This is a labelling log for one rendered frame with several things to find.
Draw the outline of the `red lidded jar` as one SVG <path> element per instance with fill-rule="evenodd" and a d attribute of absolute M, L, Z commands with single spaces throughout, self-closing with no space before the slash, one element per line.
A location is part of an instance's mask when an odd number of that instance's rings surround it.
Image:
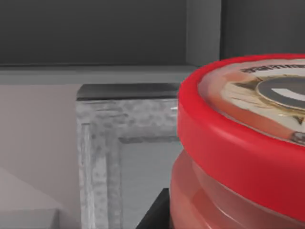
<path fill-rule="evenodd" d="M 305 54 L 216 61 L 180 86 L 174 229 L 305 229 Z"/>

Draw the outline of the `grey cabinet with dark inside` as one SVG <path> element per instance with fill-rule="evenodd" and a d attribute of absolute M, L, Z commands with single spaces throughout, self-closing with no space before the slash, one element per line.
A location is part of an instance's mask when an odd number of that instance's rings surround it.
<path fill-rule="evenodd" d="M 0 0 L 0 70 L 83 77 L 81 229 L 123 229 L 123 204 L 169 189 L 181 83 L 236 57 L 305 54 L 305 0 Z"/>

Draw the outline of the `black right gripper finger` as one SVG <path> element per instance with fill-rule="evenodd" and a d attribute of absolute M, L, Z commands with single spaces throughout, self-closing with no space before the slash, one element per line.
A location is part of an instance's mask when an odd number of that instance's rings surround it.
<path fill-rule="evenodd" d="M 171 229 L 168 188 L 162 189 L 136 229 Z"/>

